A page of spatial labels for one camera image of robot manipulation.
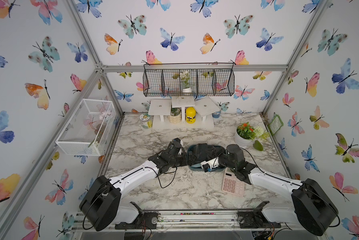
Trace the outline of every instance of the black cable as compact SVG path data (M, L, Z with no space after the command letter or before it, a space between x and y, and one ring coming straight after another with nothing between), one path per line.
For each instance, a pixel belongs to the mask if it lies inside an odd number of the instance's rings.
M284 179L282 179L282 178L278 178L278 177L276 177L276 176L273 176L273 175L270 175L270 174L268 174L268 173L265 173L265 172L258 166L258 164L255 162L253 156L252 156L250 153L249 153L249 155L252 157L252 159L253 159L255 165L257 165L257 167L259 168L259 170L260 170L261 172L263 172L263 174L269 175L269 176L271 176L271 177L273 177L273 178L276 178L276 179L278 179L278 180L282 180L282 181L284 181L284 182L288 182L288 183L293 184L293 185L297 185L297 186L299 186L299 187L301 187L301 188L303 188L303 189L305 189L305 190L311 192L312 194L316 195L318 198L320 198L327 206L329 206L329 208L335 213L335 215L336 215L337 218L338 218L338 224L335 225L335 226L329 226L329 227L338 227L338 226L340 225L340 218L339 218L338 214L336 213L335 209L334 209L333 207L331 207L330 204L328 204L325 200L323 200L318 194L316 194L315 192L313 192L313 191L311 191L311 190L305 188L303 185L298 185L298 184L295 184L295 183L293 183L293 182L286 181L286 180L284 180Z

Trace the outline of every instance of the green leaf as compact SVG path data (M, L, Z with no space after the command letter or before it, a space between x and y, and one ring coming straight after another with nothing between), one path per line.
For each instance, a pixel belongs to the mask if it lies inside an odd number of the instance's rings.
M258 151L263 151L263 146L258 140L255 140L253 147Z

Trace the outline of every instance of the orange butterfly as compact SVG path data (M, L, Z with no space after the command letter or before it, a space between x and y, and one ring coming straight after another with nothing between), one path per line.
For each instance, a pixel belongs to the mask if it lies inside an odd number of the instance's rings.
M25 83L25 89L29 93L30 96L34 98L38 98L37 105L38 108L48 109L49 107L49 93L48 88L46 87L46 80L44 79L45 87L41 87L39 85Z

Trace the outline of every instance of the marble countertop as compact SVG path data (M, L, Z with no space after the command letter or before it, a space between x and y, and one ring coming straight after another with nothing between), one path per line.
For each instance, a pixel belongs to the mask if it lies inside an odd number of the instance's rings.
M168 143L179 138L184 148L193 144L208 143L226 147L234 144L236 126L250 122L252 126L265 127L259 114L221 114L214 120L213 129L143 129L138 114L127 114L124 117L106 177L113 177L129 171L142 164L149 156L166 149ZM278 175L286 176L282 162L271 142L263 143L262 152L252 146L247 150L253 155L257 164L263 169ZM246 161L254 163L245 152ZM169 184L174 174L159 176L163 186ZM174 181L162 189L158 179L146 181L132 190L123 201L133 201L144 210L175 209L252 209L262 201L271 203L288 203L282 196L262 187L245 184L243 197L237 197L221 190L224 172L196 172L188 166L179 167Z

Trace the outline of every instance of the small plant pot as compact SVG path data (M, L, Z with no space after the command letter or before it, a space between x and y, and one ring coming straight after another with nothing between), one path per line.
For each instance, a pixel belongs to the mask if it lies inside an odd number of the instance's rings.
M235 144L245 148L247 146L253 145L252 139L244 139L241 136L238 135L237 131L235 130L235 136L234 136Z
M182 92L183 93L191 93L192 90L191 90L191 88L184 88L184 89L182 89Z

